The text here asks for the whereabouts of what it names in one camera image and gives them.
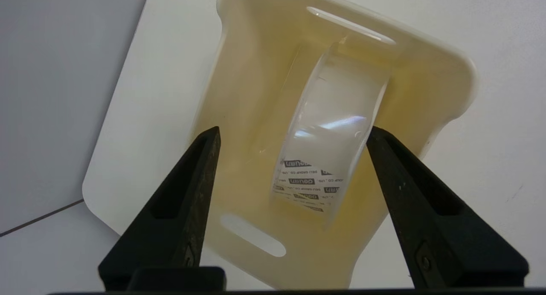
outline white surface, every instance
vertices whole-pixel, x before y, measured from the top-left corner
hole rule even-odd
[[[215,0],[147,0],[144,12],[83,183],[87,205],[115,213],[118,233],[186,151],[221,32]],[[124,206],[112,212],[97,194]]]
[[[144,0],[0,0],[0,233],[81,199]]]
[[[474,60],[478,96],[438,135],[425,163],[529,260],[527,285],[546,285],[546,0],[351,1]],[[128,207],[143,204],[183,153],[220,34],[214,2],[146,3],[84,181],[86,202],[117,231],[133,217],[92,196],[108,192]],[[382,264],[403,264],[395,244],[380,246]],[[355,272],[385,279],[365,267],[370,262]],[[392,279],[407,281],[401,272]]]
[[[0,237],[0,293],[103,291],[97,266],[118,238],[83,203]]]

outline gray wall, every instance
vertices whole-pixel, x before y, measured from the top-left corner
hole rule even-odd
[[[145,0],[0,0],[0,233],[82,199]]]

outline cream plastic container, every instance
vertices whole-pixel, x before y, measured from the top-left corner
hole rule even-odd
[[[376,72],[386,89],[363,115],[423,155],[472,101],[472,64],[344,0],[218,0],[217,11],[222,39],[194,125],[194,136],[212,126],[222,136],[206,244],[276,289],[348,287],[357,258],[387,214],[367,151],[339,165],[353,162],[353,177],[344,179],[344,196],[324,215],[272,192],[314,69],[334,47],[336,55],[359,63],[353,69],[371,77]],[[252,231],[238,232],[236,221],[269,237],[249,239]],[[281,252],[269,250],[279,245]]]

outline transparent tape roll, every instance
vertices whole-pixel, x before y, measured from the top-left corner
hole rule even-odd
[[[317,62],[275,168],[271,194],[333,217],[365,148],[390,70],[340,54]]]

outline white table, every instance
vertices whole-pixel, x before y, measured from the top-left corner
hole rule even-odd
[[[546,0],[351,1],[474,60],[476,100],[424,161],[527,258],[527,285],[546,285]],[[187,147],[220,34],[215,0],[147,0],[83,184],[118,233]],[[386,221],[351,286],[411,286],[401,258]]]

